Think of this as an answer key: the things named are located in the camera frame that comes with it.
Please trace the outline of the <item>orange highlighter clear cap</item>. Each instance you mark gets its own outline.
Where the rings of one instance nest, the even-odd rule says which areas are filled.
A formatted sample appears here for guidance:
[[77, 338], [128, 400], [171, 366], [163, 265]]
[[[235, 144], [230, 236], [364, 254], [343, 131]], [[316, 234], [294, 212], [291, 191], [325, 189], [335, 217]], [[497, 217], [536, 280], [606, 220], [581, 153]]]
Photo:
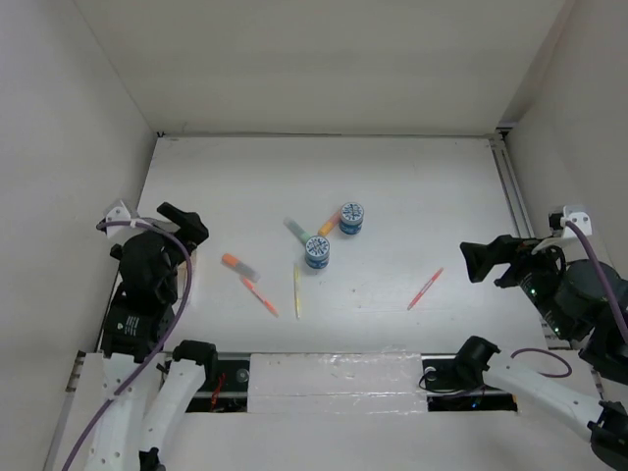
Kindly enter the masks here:
[[253, 283], [257, 283], [260, 279], [260, 275], [256, 270], [230, 253], [225, 253], [221, 258], [221, 262]]

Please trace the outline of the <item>green highlighter marker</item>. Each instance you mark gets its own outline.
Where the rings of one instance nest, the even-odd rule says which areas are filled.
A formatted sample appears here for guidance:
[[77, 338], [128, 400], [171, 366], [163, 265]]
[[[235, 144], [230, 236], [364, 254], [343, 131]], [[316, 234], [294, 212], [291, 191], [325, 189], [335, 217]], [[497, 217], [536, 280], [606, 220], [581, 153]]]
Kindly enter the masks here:
[[284, 225], [286, 228], [299, 240], [299, 242], [305, 246], [308, 240], [311, 238], [311, 234], [303, 229], [293, 218], [285, 217]]

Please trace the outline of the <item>orange thin pen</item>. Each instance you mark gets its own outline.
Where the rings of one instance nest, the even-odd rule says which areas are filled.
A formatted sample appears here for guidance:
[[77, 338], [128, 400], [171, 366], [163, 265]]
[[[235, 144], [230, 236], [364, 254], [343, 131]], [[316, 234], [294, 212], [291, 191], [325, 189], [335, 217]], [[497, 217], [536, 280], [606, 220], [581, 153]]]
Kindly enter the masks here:
[[279, 317], [279, 313], [276, 307], [265, 297], [256, 287], [255, 283], [245, 277], [240, 278], [244, 286], [256, 297], [256, 299], [264, 305], [264, 307], [276, 318]]

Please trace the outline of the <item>blue paint jar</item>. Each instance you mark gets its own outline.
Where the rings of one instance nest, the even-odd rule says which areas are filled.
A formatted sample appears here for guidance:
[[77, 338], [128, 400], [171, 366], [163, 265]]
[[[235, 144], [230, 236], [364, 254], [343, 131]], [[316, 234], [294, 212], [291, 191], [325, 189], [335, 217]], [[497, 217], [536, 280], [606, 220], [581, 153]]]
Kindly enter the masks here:
[[314, 235], [305, 242], [305, 262], [316, 270], [324, 269], [329, 264], [330, 242], [321, 235]]
[[340, 230], [349, 236], [357, 235], [364, 220], [364, 208], [357, 202], [346, 202], [340, 209]]

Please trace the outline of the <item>yellow orange highlighter marker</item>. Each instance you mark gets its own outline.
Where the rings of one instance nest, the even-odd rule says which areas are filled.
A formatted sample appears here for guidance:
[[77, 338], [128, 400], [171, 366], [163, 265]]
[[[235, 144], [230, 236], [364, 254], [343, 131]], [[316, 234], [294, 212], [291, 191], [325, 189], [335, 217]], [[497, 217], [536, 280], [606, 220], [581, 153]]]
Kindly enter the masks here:
[[326, 237], [340, 221], [340, 211], [336, 211], [318, 230], [318, 235]]

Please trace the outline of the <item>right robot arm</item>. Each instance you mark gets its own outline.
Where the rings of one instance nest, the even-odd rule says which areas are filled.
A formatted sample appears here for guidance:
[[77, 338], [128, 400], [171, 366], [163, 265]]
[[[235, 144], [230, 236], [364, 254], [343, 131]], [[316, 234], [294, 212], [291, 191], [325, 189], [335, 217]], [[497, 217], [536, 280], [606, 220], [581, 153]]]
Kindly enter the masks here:
[[[540, 239], [500, 235], [488, 244], [463, 242], [468, 278], [479, 283], [498, 265], [498, 288], [520, 288], [556, 336], [582, 341], [578, 356], [601, 377], [627, 382], [627, 282], [590, 252], [568, 262], [558, 246]], [[507, 351], [470, 337], [455, 354], [452, 372], [465, 390], [493, 388], [536, 405], [580, 437], [595, 457], [614, 470], [627, 467], [627, 408], [619, 401], [575, 392], [562, 381], [573, 372], [538, 371], [518, 358], [526, 348]]]

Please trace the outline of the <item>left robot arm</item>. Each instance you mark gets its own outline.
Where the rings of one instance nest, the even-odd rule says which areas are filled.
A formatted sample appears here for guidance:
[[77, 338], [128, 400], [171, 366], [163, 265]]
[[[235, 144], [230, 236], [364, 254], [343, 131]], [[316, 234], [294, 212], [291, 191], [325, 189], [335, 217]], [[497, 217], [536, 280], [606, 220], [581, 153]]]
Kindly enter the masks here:
[[163, 470], [166, 447], [195, 394], [218, 380], [214, 344], [184, 340], [166, 362], [165, 380], [149, 395], [158, 356], [183, 316], [192, 288], [192, 255], [208, 239], [198, 214], [162, 203], [142, 218], [119, 200], [98, 223], [112, 246], [120, 282], [105, 315], [100, 351], [103, 403], [78, 438], [91, 441], [87, 470]]

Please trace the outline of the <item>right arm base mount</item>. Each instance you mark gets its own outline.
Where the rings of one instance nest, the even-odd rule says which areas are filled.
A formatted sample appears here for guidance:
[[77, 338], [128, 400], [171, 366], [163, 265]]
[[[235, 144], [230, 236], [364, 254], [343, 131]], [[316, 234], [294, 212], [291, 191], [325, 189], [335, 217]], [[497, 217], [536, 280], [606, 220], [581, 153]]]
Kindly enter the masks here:
[[517, 412], [514, 396], [484, 385], [468, 386], [453, 371], [450, 356], [422, 360], [418, 388], [426, 393], [429, 412]]

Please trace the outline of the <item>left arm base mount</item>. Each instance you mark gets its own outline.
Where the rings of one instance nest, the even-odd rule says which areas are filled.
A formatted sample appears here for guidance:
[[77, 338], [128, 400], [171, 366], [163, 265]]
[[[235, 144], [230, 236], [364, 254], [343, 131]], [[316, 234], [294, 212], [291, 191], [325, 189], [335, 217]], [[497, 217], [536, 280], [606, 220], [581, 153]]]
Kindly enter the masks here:
[[240, 413], [247, 411], [250, 357], [219, 356], [212, 377], [194, 395], [186, 413]]

